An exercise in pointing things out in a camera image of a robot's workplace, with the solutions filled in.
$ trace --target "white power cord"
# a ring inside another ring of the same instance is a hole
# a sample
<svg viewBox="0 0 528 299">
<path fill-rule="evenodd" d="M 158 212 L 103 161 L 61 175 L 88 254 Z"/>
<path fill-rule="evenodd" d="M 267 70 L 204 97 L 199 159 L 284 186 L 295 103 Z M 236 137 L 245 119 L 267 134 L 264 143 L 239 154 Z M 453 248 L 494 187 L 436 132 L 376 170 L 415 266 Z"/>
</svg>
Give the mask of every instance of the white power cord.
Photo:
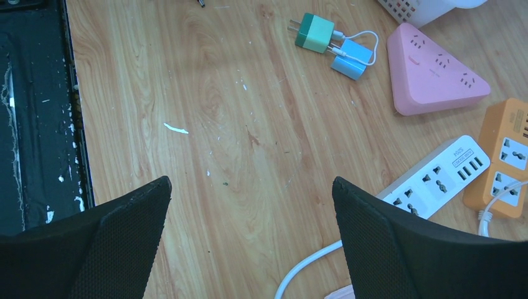
<svg viewBox="0 0 528 299">
<path fill-rule="evenodd" d="M 374 31 L 370 31 L 370 30 L 361 31 L 360 33 L 354 34 L 353 36 L 344 36 L 344 34 L 342 32 L 334 31 L 332 33 L 332 39 L 336 39 L 336 40 L 355 39 L 356 37 L 361 36 L 362 34 L 367 34 L 367 33 L 368 34 L 372 34 L 376 38 L 376 44 L 374 45 L 372 61 L 371 62 L 364 62 L 363 60 L 360 60 L 360 59 L 357 59 L 355 57 L 352 57 L 352 56 L 348 55 L 346 52 L 344 52 L 343 50 L 341 50 L 341 48 L 337 47 L 334 44 L 332 44 L 333 47 L 329 46 L 328 49 L 330 50 L 330 52 L 332 52 L 335 55 L 346 57 L 348 59 L 352 59 L 354 61 L 359 62 L 360 64 L 367 65 L 367 66 L 368 65 L 374 65 L 376 63 L 376 52 L 377 52 L 378 45 L 379 45 L 379 37 Z"/>
<path fill-rule="evenodd" d="M 320 259 L 321 257 L 324 257 L 325 255 L 329 254 L 330 252 L 333 252 L 333 251 L 335 251 L 337 249 L 340 249 L 341 247 L 343 247 L 343 243 L 341 242 L 341 240 L 339 240 L 339 241 L 337 241 L 337 242 L 335 242 L 335 243 L 333 243 L 331 245 L 328 245 L 327 247 L 315 252 L 314 254 L 310 255 L 309 257 L 305 258 L 300 263 L 295 265 L 295 267 L 293 267 L 288 272 L 288 274 L 286 274 L 286 277 L 283 279 L 283 281 L 279 285 L 279 288 L 277 289 L 277 292 L 275 293 L 275 299 L 281 299 L 282 298 L 282 295 L 284 294 L 284 291 L 286 290 L 286 287 L 288 286 L 290 281 L 302 269 L 304 269 L 306 266 L 308 266 L 312 262 L 314 262 L 314 261 Z"/>
<path fill-rule="evenodd" d="M 522 187 L 522 186 L 524 186 L 526 184 L 528 184 L 528 181 L 524 181 L 524 182 L 521 182 L 521 183 L 516 183 L 516 184 L 514 184 L 511 187 L 507 187 L 505 190 L 503 190 L 502 192 L 497 194 L 497 196 L 495 196 L 489 202 L 489 204 L 486 206 L 486 208 L 484 208 L 484 210 L 479 212 L 479 220 L 480 220 L 480 222 L 479 222 L 479 231 L 478 231 L 479 235 L 481 235 L 483 237 L 489 237 L 488 225 L 491 222 L 491 218 L 493 218 L 493 214 L 489 211 L 491 209 L 491 206 L 493 206 L 495 204 L 495 202 L 497 202 L 501 196 L 505 195 L 506 193 L 510 192 L 513 189 L 517 189 L 517 188 Z"/>
</svg>

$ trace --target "wooden desk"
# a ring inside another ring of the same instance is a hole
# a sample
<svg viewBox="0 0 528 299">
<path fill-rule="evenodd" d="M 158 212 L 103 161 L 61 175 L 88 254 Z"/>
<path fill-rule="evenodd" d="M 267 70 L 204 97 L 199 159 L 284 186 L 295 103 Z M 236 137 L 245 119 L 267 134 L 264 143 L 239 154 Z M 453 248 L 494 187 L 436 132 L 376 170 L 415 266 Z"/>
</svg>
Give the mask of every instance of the wooden desk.
<svg viewBox="0 0 528 299">
<path fill-rule="evenodd" d="M 146 298 L 272 298 L 292 266 L 339 238 L 335 176 L 377 194 L 443 141 L 476 138 L 488 105 L 528 100 L 524 0 L 423 28 L 493 92 L 476 107 L 412 117 L 392 103 L 385 41 L 397 23 L 373 0 L 68 4 L 97 203 L 164 174 L 173 183 Z M 348 34 L 378 32 L 376 65 L 354 82 L 330 69 L 331 55 L 294 46 L 288 21 L 307 11 Z M 494 220 L 491 233 L 528 239 L 526 215 Z M 432 221 L 477 231 L 459 196 Z M 285 298 L 349 283 L 339 251 Z"/>
</svg>

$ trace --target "pink triangular power strip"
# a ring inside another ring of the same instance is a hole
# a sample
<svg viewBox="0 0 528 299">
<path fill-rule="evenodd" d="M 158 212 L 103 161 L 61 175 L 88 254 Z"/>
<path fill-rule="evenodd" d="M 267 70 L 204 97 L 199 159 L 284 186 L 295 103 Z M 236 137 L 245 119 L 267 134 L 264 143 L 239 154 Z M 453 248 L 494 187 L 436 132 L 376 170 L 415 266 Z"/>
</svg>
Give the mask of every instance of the pink triangular power strip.
<svg viewBox="0 0 528 299">
<path fill-rule="evenodd" d="M 415 115 L 473 105 L 491 93 L 489 84 L 410 24 L 387 40 L 394 106 Z"/>
</svg>

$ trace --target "debris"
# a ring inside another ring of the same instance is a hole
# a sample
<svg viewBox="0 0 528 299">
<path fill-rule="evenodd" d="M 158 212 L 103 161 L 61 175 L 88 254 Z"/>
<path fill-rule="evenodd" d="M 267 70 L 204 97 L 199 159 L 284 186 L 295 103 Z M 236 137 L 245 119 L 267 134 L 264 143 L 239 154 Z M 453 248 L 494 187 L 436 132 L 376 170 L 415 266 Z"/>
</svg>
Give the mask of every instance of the debris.
<svg viewBox="0 0 528 299">
<path fill-rule="evenodd" d="M 189 132 L 187 132 L 186 130 L 175 128 L 175 127 L 169 125 L 168 123 L 163 123 L 163 125 L 165 125 L 167 127 L 167 129 L 169 129 L 171 131 L 175 131 L 175 132 L 182 133 L 182 134 L 189 134 Z"/>
</svg>

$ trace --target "green charger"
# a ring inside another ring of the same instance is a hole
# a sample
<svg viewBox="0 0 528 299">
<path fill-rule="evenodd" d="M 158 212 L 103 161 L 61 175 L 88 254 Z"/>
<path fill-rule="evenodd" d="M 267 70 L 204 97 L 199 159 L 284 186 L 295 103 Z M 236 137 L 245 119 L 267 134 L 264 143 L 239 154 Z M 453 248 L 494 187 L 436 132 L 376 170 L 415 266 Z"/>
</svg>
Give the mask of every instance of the green charger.
<svg viewBox="0 0 528 299">
<path fill-rule="evenodd" d="M 299 28 L 288 27 L 290 30 L 297 31 L 295 45 L 312 50 L 317 53 L 325 53 L 332 39 L 334 32 L 334 23 L 314 14 L 304 14 L 302 22 L 290 20 Z"/>
</svg>

